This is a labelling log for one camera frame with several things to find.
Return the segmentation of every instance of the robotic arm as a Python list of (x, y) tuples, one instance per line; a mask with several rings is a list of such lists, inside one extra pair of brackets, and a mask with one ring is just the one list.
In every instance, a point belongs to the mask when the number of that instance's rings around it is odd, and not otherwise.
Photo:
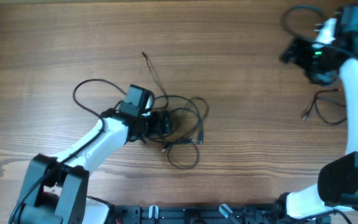
[[(347, 6), (337, 19), (330, 19), (317, 39), (358, 56), (358, 6)], [(87, 197), (88, 178), (116, 149), (128, 141), (164, 130), (170, 133), (169, 115), (150, 115), (153, 94), (131, 85), (125, 100), (116, 109), (102, 113), (104, 132), (76, 157), (69, 160), (26, 198), (14, 215), (15, 223), (114, 223), (114, 224), (272, 224), (331, 223), (327, 212), (358, 210), (358, 59), (295, 37), (281, 56), (303, 68), (311, 83), (328, 85), (339, 77), (344, 85), (348, 117), (346, 156), (326, 165), (318, 183), (299, 192), (284, 193), (271, 204), (244, 207), (115, 206)], [(39, 154), (29, 165), (20, 198), (46, 172), (77, 151), (102, 128), (97, 125), (69, 149), (48, 157)], [(60, 196), (44, 192), (44, 186), (62, 187)]]

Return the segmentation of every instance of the wooden table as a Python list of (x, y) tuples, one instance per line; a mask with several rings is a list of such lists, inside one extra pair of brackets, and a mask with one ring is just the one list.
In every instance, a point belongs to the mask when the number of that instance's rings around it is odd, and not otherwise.
[[(70, 147), (95, 124), (71, 98), (77, 83), (105, 78), (160, 94), (141, 51), (169, 94), (209, 102), (200, 163), (178, 170), (161, 146), (129, 143), (93, 174), (89, 195), (117, 205), (243, 204), (271, 202), (315, 183), (319, 170), (344, 154), (347, 129), (327, 126), (313, 112), (303, 121), (321, 87), (278, 61), (291, 40), (279, 17), (306, 2), (0, 6), (0, 223), (18, 198), (29, 161)], [(314, 4), (333, 12), (339, 1)], [(302, 14), (294, 26), (310, 34), (316, 21)], [(79, 99), (102, 112), (122, 95), (92, 83)], [(346, 115), (322, 107), (332, 118)], [(351, 219), (358, 223), (358, 213)]]

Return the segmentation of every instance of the white plastic part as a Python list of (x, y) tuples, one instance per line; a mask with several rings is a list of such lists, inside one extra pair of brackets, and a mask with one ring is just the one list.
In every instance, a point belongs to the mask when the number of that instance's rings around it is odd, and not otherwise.
[(105, 203), (87, 197), (82, 224), (104, 224), (109, 211), (110, 208)]
[[(66, 162), (66, 165), (70, 167), (82, 166), (84, 169), (88, 170), (89, 175), (91, 175), (110, 154), (126, 143), (128, 127), (124, 125), (122, 121), (116, 119), (105, 118), (104, 121), (106, 123), (104, 132), (75, 158)], [(101, 128), (102, 122), (99, 120), (96, 126), (90, 132), (85, 134), (78, 142), (74, 143), (72, 147), (69, 147), (62, 152), (58, 152), (54, 157), (58, 158), (58, 162), (64, 160), (71, 153), (78, 150), (81, 146), (96, 136)]]
[[(333, 19), (328, 20), (317, 41), (326, 44), (331, 43), (333, 39)], [(339, 71), (339, 77), (343, 82), (346, 96), (347, 110), (347, 147), (346, 154), (358, 152), (358, 60), (351, 58), (346, 61)], [(287, 196), (287, 214), (293, 218), (305, 218), (311, 215), (317, 215), (328, 212), (332, 209), (338, 209), (343, 212), (350, 211), (349, 207), (326, 207), (318, 194), (318, 186), (314, 184), (298, 192), (292, 192)]]

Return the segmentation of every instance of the wire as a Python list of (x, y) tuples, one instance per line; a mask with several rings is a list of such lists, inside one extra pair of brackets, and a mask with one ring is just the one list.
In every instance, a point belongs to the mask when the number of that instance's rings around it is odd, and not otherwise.
[[(163, 96), (158, 96), (158, 97), (154, 98), (153, 103), (159, 99), (162, 99), (162, 98), (165, 98), (165, 100), (166, 100), (166, 103), (164, 106), (159, 107), (159, 108), (153, 108), (153, 110), (168, 111), (170, 117), (172, 117), (173, 114), (176, 113), (177, 111), (182, 111), (180, 118), (179, 118), (179, 123), (177, 124), (175, 129), (170, 134), (162, 134), (162, 130), (160, 128), (161, 124), (157, 123), (158, 136), (157, 137), (146, 136), (146, 138), (153, 142), (157, 142), (159, 144), (164, 145), (164, 150), (162, 152), (165, 152), (165, 151), (167, 152), (168, 162), (171, 163), (172, 166), (176, 167), (177, 169), (192, 169), (195, 166), (197, 166), (197, 164), (200, 160), (200, 150), (198, 149), (197, 144), (202, 144), (202, 142), (203, 142), (203, 133), (204, 133), (203, 120), (206, 119), (208, 116), (209, 105), (208, 105), (207, 101), (202, 99), (201, 97), (193, 97), (193, 98), (189, 99), (189, 98), (186, 98), (186, 97), (180, 96), (180, 95), (168, 95), (165, 88), (163, 87), (162, 82), (158, 76), (158, 73), (155, 71), (155, 68), (154, 68), (152, 62), (150, 61), (149, 57), (144, 52), (142, 52), (142, 55), (146, 60), (147, 68), (149, 69), (149, 72), (153, 78), (153, 81), (155, 82), (155, 84), (160, 88), (161, 92), (163, 93)], [(171, 98), (185, 100), (186, 105), (184, 107), (175, 108), (175, 109), (169, 111), (168, 105), (169, 105), (169, 99), (171, 99)], [(206, 111), (205, 111), (204, 115), (202, 115), (202, 116), (200, 115), (200, 110), (196, 106), (195, 101), (202, 101), (206, 105)], [(182, 134), (181, 136), (175, 138), (174, 140), (167, 141), (166, 138), (172, 136), (179, 130), (180, 126), (182, 125), (182, 122), (186, 119), (186, 116), (188, 113), (191, 113), (194, 116), (196, 116), (197, 124), (194, 125), (187, 132)], [(199, 133), (198, 133), (198, 141), (196, 144), (196, 143), (194, 143), (194, 140), (191, 138), (191, 136), (194, 135), (194, 133), (197, 130), (199, 130)], [(195, 159), (194, 164), (192, 164), (190, 166), (179, 166), (179, 165), (173, 163), (173, 161), (171, 160), (171, 157), (170, 157), (170, 153), (172, 152), (173, 147), (175, 145), (179, 145), (179, 144), (191, 144), (194, 147), (194, 149), (196, 151), (196, 159)]]
[(324, 47), (336, 50), (338, 52), (346, 54), (350, 58), (354, 58), (354, 59), (358, 60), (358, 56), (356, 54), (348, 51), (348, 50), (342, 49), (340, 47), (333, 46), (331, 44), (325, 44), (325, 43), (322, 43), (322, 42), (319, 42), (319, 41), (315, 41), (311, 37), (305, 37), (303, 35), (300, 35), (300, 34), (296, 33), (295, 31), (293, 31), (290, 28), (290, 26), (288, 25), (288, 16), (291, 14), (291, 12), (293, 12), (295, 10), (299, 10), (299, 9), (311, 10), (311, 11), (317, 13), (323, 21), (327, 20), (327, 16), (322, 12), (322, 10), (320, 10), (320, 9), (318, 9), (316, 7), (307, 6), (307, 5), (293, 6), (293, 7), (289, 8), (287, 11), (285, 11), (283, 13), (282, 17), (281, 17), (280, 23), (281, 23), (281, 27), (283, 28), (283, 30), (285, 30), (287, 33), (289, 33), (290, 35), (292, 35), (294, 37), (299, 37), (299, 38), (301, 38), (303, 40), (306, 40), (306, 41), (308, 41), (308, 42), (310, 42), (312, 44), (319, 44), (319, 45), (322, 45)]
[(86, 106), (82, 105), (75, 96), (75, 93), (77, 92), (77, 89), (82, 86), (85, 83), (88, 82), (105, 82), (108, 83), (114, 87), (116, 87), (121, 93), (123, 93), (124, 95), (126, 95), (126, 92), (124, 92), (121, 88), (119, 88), (116, 84), (109, 82), (107, 80), (103, 80), (103, 79), (98, 79), (98, 78), (94, 78), (94, 79), (89, 79), (89, 80), (85, 80), (82, 81), (81, 83), (79, 83), (73, 90), (73, 100), (74, 102), (80, 106), (81, 108), (83, 108), (84, 110), (92, 113), (93, 115), (97, 116), (101, 122), (102, 122), (102, 127), (99, 130), (99, 132), (92, 138), (90, 139), (87, 143), (85, 143), (83, 146), (81, 146), (79, 149), (77, 149), (75, 152), (73, 152), (72, 154), (70, 154), (66, 159), (58, 162), (53, 168), (51, 168), (50, 170), (48, 170), (43, 176), (41, 176), (33, 185), (31, 185), (31, 187), (28, 189), (28, 191), (19, 199), (19, 201), (16, 203), (16, 206), (14, 207), (11, 216), (9, 217), (9, 221), (8, 224), (13, 223), (13, 220), (15, 219), (15, 216), (17, 214), (17, 212), (19, 211), (19, 209), (21, 209), (21, 207), (23, 206), (25, 200), (30, 196), (30, 194), (45, 180), (47, 180), (49, 177), (51, 177), (53, 174), (56, 173), (56, 171), (58, 171), (60, 168), (62, 168), (64, 166), (64, 164), (66, 162), (68, 162), (69, 160), (71, 160), (72, 158), (76, 157), (82, 150), (84, 150), (86, 147), (88, 147), (90, 144), (92, 144), (92, 142), (94, 142), (103, 132), (104, 129), (106, 127), (106, 122), (105, 120), (99, 115), (97, 114), (97, 112), (87, 108)]
[(338, 92), (339, 90), (338, 89), (333, 89), (333, 90), (321, 90), (321, 91), (317, 91), (316, 94), (314, 94), (314, 97), (313, 97), (313, 101), (312, 103), (310, 104), (310, 107), (309, 109), (306, 111), (305, 113), (305, 116), (303, 117), (303, 119), (307, 119), (308, 116), (310, 115), (310, 112), (311, 112), (311, 109), (313, 109), (313, 107), (315, 108), (316, 112), (317, 112), (317, 115), (318, 117), (324, 121), (324, 123), (326, 124), (329, 124), (329, 125), (339, 125), (343, 122), (345, 122), (347, 120), (347, 118), (344, 118), (342, 120), (339, 120), (339, 121), (336, 121), (336, 122), (330, 122), (330, 121), (327, 121), (323, 115), (321, 115), (318, 107), (317, 107), (317, 101), (318, 100), (323, 100), (323, 101), (327, 101), (329, 103), (332, 103), (334, 105), (337, 105), (337, 106), (340, 106), (340, 107), (343, 107), (345, 108), (346, 105), (342, 104), (342, 103), (338, 103), (337, 101), (334, 101), (330, 98), (326, 98), (326, 97), (323, 97), (323, 96), (319, 96), (320, 93), (329, 93), (329, 92)]
[(337, 210), (337, 209), (332, 209), (331, 211), (324, 212), (324, 213), (321, 213), (319, 215), (311, 215), (311, 216), (306, 217), (306, 218), (298, 219), (298, 220), (295, 220), (292, 224), (304, 223), (304, 222), (307, 222), (308, 220), (310, 220), (312, 218), (321, 218), (321, 217), (325, 217), (325, 216), (328, 216), (328, 215), (331, 215), (331, 214), (336, 215), (337, 213), (342, 215), (343, 219), (345, 219), (347, 224), (352, 224), (351, 220), (345, 215), (345, 213), (343, 213), (342, 211)]

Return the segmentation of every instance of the wood grain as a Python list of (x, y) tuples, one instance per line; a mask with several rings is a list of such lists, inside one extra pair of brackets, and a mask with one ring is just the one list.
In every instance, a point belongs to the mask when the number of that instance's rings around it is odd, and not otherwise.
[[(313, 4), (332, 12), (340, 2)], [(160, 94), (141, 51), (169, 94), (209, 102), (200, 163), (177, 170), (160, 146), (130, 143), (94, 173), (89, 195), (117, 205), (242, 204), (271, 202), (315, 183), (322, 166), (344, 154), (347, 129), (326, 126), (314, 113), (301, 119), (321, 87), (278, 61), (291, 39), (278, 18), (296, 3), (310, 2), (0, 6), (0, 223), (17, 200), (29, 161), (66, 149), (95, 124), (72, 101), (77, 83), (105, 78)], [(307, 34), (314, 22), (305, 12), (294, 18)], [(79, 99), (103, 111), (122, 96), (91, 83)], [(321, 107), (331, 118), (346, 115)], [(358, 213), (351, 218), (358, 223)]]

